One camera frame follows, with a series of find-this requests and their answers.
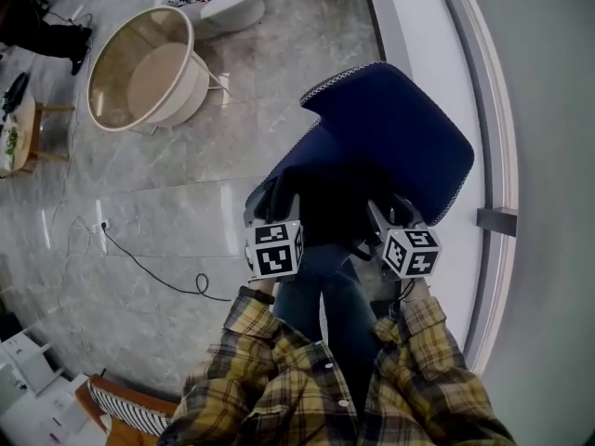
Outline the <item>person's left forearm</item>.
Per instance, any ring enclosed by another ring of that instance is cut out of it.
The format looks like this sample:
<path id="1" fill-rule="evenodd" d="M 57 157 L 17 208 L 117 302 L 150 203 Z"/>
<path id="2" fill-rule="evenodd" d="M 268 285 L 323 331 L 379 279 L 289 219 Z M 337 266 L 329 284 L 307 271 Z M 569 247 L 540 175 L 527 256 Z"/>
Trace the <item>person's left forearm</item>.
<path id="1" fill-rule="evenodd" d="M 274 280 L 263 280 L 247 286 L 272 295 L 274 285 Z M 158 446 L 234 441 L 274 370 L 273 337 L 280 326 L 270 306 L 237 296 L 221 338 L 187 378 L 180 404 Z"/>

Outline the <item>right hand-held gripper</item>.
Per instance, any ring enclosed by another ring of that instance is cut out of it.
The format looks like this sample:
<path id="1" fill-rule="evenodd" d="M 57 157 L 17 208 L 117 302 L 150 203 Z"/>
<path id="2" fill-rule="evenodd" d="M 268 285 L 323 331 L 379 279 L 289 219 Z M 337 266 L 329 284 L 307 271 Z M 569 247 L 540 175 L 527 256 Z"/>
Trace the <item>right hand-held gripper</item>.
<path id="1" fill-rule="evenodd" d="M 392 223 L 373 200 L 367 204 L 373 233 L 366 240 L 383 279 L 429 277 L 442 251 L 436 232 L 404 197 L 392 196 Z"/>

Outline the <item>round wooden side table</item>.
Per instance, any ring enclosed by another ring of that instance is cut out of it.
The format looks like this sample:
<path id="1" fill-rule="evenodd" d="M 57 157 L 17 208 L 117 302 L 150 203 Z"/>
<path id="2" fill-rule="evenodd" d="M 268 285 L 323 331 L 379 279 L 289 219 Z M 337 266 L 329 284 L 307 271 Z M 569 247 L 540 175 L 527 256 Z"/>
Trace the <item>round wooden side table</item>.
<path id="1" fill-rule="evenodd" d="M 45 113 L 73 112 L 74 106 L 44 105 L 34 97 L 27 96 L 13 112 L 16 117 L 17 142 L 13 150 L 13 167 L 0 167 L 0 178 L 10 177 L 19 172 L 32 173 L 37 159 L 55 160 L 64 163 L 68 156 L 57 155 L 40 149 L 42 119 Z"/>

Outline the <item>white low table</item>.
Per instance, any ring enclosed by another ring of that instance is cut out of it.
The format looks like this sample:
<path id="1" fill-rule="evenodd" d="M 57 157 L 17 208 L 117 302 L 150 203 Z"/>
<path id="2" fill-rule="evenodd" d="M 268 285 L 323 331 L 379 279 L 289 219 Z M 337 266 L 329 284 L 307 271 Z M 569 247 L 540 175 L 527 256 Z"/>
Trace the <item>white low table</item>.
<path id="1" fill-rule="evenodd" d="M 0 416 L 0 431 L 13 446 L 105 446 L 107 434 L 75 397 L 86 380 L 60 376 L 37 396 L 26 393 Z"/>

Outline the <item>white round seat with clothes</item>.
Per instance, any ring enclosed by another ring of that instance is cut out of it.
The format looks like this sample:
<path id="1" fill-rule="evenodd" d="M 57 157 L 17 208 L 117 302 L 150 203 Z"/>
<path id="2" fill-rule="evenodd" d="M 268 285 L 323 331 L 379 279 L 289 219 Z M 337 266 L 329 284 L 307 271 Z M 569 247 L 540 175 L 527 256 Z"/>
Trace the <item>white round seat with clothes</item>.
<path id="1" fill-rule="evenodd" d="M 226 33 L 240 32 L 271 14 L 284 0 L 199 0 L 175 7 L 191 21 L 194 38 L 207 40 Z M 167 6 L 163 0 L 154 3 Z"/>

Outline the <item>grey metal door frame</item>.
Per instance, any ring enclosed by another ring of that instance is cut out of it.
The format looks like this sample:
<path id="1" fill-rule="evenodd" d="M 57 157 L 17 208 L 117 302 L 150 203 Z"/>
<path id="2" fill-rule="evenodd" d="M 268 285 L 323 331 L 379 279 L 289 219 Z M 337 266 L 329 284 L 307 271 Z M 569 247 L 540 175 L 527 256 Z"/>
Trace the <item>grey metal door frame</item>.
<path id="1" fill-rule="evenodd" d="M 483 150 L 484 204 L 519 207 L 519 169 L 509 91 L 496 44 L 477 0 L 444 0 L 469 70 Z M 496 345 L 511 287 L 516 236 L 481 229 L 478 289 L 464 346 L 469 367 L 482 374 Z"/>

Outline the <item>person's legs in blue jeans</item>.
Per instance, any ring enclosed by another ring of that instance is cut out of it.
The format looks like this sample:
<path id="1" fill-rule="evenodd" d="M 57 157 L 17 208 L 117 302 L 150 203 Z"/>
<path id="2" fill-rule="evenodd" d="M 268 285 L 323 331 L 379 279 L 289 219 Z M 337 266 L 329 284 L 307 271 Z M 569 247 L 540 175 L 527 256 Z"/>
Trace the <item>person's legs in blue jeans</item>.
<path id="1" fill-rule="evenodd" d="M 380 345 L 374 333 L 375 314 L 349 259 L 328 277 L 302 262 L 295 278 L 279 285 L 273 313 L 316 342 L 323 339 L 321 305 L 324 305 L 330 350 L 362 418 Z"/>

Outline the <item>person's yellow plaid shirt torso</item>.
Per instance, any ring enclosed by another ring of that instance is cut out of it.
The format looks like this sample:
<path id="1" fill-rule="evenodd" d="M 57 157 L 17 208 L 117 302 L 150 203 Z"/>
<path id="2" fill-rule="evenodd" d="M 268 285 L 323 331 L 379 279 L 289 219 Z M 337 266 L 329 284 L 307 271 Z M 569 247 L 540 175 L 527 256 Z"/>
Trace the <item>person's yellow plaid shirt torso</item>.
<path id="1" fill-rule="evenodd" d="M 429 437 L 398 387 L 401 349 L 384 343 L 356 404 L 337 358 L 291 334 L 267 385 L 237 433 L 237 446 L 427 446 Z"/>

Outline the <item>blue upholstered chair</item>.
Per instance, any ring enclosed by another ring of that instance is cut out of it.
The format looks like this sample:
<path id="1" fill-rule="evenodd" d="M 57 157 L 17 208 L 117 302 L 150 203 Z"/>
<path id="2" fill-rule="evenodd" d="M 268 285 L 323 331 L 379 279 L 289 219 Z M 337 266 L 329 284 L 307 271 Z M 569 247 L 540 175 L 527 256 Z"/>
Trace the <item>blue upholstered chair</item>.
<path id="1" fill-rule="evenodd" d="M 293 165 L 367 163 L 433 227 L 448 213 L 473 166 L 474 152 L 449 117 L 403 72 L 372 62 L 341 72 L 305 93 L 316 121 L 258 185 Z M 351 256 L 338 247 L 304 251 L 323 276 Z"/>

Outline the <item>black wristband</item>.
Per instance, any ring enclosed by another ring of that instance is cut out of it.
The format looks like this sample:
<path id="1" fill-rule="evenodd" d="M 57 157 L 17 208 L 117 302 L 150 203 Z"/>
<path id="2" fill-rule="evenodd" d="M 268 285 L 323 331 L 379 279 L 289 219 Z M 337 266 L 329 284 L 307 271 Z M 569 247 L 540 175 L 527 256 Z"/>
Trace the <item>black wristband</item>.
<path id="1" fill-rule="evenodd" d="M 273 295 L 264 293 L 260 290 L 251 289 L 248 286 L 242 285 L 239 289 L 238 296 L 244 296 L 256 299 L 258 302 L 272 306 L 275 302 L 275 297 Z"/>

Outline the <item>person's right forearm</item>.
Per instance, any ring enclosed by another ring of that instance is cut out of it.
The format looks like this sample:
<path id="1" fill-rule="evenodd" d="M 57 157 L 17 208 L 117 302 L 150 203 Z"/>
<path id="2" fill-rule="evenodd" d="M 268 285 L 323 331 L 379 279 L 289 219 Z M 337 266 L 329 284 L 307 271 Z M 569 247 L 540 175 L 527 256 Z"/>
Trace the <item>person's right forearm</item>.
<path id="1" fill-rule="evenodd" d="M 396 319 L 379 320 L 375 334 L 381 349 L 364 407 L 364 444 L 516 446 L 426 285 L 404 300 Z"/>

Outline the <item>round glass coffee table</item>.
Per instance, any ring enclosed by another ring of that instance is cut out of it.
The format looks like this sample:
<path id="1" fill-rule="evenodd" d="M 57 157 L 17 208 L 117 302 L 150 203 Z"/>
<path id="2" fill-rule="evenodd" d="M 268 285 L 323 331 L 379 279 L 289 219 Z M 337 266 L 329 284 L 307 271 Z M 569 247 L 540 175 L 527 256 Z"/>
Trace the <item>round glass coffee table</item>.
<path id="1" fill-rule="evenodd" d="M 190 19 L 161 6 L 130 18 L 105 43 L 90 72 L 86 100 L 94 123 L 115 133 L 180 125 L 211 89 L 227 87 L 194 51 Z"/>

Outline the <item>grey metal door bracket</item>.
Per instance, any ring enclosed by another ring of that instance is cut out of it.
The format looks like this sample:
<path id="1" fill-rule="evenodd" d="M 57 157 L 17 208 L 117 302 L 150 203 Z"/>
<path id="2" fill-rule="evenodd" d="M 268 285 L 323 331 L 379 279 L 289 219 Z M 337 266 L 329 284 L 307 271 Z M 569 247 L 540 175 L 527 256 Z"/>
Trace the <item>grey metal door bracket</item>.
<path id="1" fill-rule="evenodd" d="M 484 207 L 477 210 L 476 225 L 483 230 L 515 237 L 517 235 L 517 220 L 517 209 Z"/>

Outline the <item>white cloth on wooden table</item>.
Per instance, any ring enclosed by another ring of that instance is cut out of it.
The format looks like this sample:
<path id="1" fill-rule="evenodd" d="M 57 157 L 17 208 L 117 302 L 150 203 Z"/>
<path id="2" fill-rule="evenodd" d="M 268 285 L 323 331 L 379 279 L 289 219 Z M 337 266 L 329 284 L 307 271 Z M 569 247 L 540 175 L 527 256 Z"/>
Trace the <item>white cloth on wooden table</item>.
<path id="1" fill-rule="evenodd" d="M 19 134 L 18 143 L 13 156 L 8 156 L 5 153 L 7 133 L 10 129 L 16 129 Z M 14 168 L 15 153 L 21 149 L 23 143 L 24 138 L 20 131 L 16 117 L 13 114 L 7 115 L 4 120 L 4 124 L 0 127 L 0 169 L 11 171 Z"/>

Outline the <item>white shelf unit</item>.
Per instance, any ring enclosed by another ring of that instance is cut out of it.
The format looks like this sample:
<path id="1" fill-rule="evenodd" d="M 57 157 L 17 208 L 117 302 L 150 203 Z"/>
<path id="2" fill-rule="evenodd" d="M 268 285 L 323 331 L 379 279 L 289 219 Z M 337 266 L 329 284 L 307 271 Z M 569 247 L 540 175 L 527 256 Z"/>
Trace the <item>white shelf unit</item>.
<path id="1" fill-rule="evenodd" d="M 28 329 L 0 341 L 0 350 L 7 354 L 35 397 L 44 392 L 64 371 L 53 360 L 53 349 L 52 341 L 38 343 Z"/>

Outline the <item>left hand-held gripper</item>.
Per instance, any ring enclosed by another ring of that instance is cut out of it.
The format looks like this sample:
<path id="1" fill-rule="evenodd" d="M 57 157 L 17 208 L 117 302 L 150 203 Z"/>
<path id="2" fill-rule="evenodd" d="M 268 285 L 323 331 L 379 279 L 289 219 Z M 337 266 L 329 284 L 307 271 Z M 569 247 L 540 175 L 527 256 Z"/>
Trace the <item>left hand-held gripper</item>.
<path id="1" fill-rule="evenodd" d="M 300 196 L 284 194 L 278 200 L 278 218 L 272 222 L 274 183 L 256 187 L 245 202 L 245 256 L 253 277 L 281 279 L 298 273 L 304 251 L 303 227 L 299 222 Z"/>

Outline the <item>black garment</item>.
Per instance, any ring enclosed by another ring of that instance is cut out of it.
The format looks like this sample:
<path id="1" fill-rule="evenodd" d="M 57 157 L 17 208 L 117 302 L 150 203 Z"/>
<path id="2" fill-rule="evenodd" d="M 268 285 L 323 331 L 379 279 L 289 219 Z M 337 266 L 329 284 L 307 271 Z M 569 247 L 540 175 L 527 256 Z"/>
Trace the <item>black garment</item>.
<path id="1" fill-rule="evenodd" d="M 338 247 L 348 255 L 369 261 L 372 254 L 361 248 L 374 232 L 367 213 L 368 201 L 373 200 L 392 223 L 395 193 L 386 175 L 371 164 L 293 165 L 264 183 L 274 183 L 272 222 L 279 221 L 279 198 L 299 194 L 299 220 L 307 249 Z"/>

